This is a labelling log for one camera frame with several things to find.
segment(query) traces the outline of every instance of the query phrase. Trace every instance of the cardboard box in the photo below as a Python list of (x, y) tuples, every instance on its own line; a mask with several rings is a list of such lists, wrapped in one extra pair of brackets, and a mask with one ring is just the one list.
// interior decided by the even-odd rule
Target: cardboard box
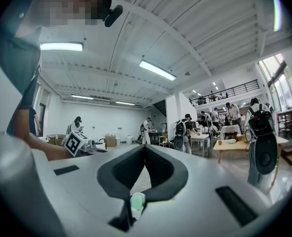
[(105, 140), (107, 143), (107, 147), (115, 147), (116, 146), (116, 136), (115, 135), (105, 135)]
[(64, 137), (65, 137), (64, 134), (50, 134), (47, 136), (49, 143), (57, 146), (60, 146)]

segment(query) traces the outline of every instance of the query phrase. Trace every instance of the railing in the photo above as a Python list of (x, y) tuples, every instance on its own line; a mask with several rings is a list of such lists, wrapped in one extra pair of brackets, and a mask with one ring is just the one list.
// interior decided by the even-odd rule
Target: railing
[(199, 98), (189, 98), (189, 101), (193, 106), (204, 105), (207, 103), (212, 103), (229, 97), (237, 96), (255, 89), (259, 89), (257, 80), (249, 81), (230, 89), (221, 90), (210, 95), (201, 96)]

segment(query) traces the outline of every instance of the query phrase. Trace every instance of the backpack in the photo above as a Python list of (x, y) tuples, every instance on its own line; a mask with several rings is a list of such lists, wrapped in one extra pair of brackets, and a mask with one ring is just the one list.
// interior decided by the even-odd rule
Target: backpack
[(274, 133), (274, 120), (272, 115), (269, 111), (262, 109), (262, 104), (259, 104), (259, 110), (256, 112), (251, 107), (248, 110), (251, 113), (248, 124), (254, 137)]
[(144, 131), (145, 131), (144, 123), (141, 124), (141, 126), (140, 126), (140, 131), (141, 131), (141, 132), (144, 132)]
[(176, 136), (184, 136), (186, 133), (186, 126), (185, 123), (188, 122), (179, 120), (176, 122), (175, 128), (174, 128), (174, 133)]

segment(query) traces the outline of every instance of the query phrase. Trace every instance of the black rectangular slot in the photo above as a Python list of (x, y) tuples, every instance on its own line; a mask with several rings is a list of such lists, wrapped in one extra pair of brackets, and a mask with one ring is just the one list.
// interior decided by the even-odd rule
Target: black rectangular slot
[(59, 176), (59, 175), (63, 175), (63, 174), (75, 171), (77, 169), (79, 169), (77, 166), (72, 165), (72, 166), (68, 166), (64, 168), (55, 169), (54, 172), (57, 176)]
[(230, 187), (217, 188), (216, 192), (242, 227), (257, 218), (257, 214)]

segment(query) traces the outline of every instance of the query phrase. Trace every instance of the white ceiling panel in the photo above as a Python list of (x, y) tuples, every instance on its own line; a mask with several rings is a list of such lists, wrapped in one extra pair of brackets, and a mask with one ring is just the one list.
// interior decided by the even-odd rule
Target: white ceiling panel
[[(112, 8), (117, 4), (124, 12), (109, 28), (98, 20), (93, 26), (42, 30), (41, 42), (83, 42), (83, 52), (42, 51), (44, 73), (54, 85), (68, 87), (64, 94), (77, 93), (78, 87), (88, 94), (151, 103), (256, 54), (263, 32), (264, 52), (292, 36), (285, 19), (273, 32), (273, 0), (113, 0)], [(139, 67), (143, 59), (177, 79)]]

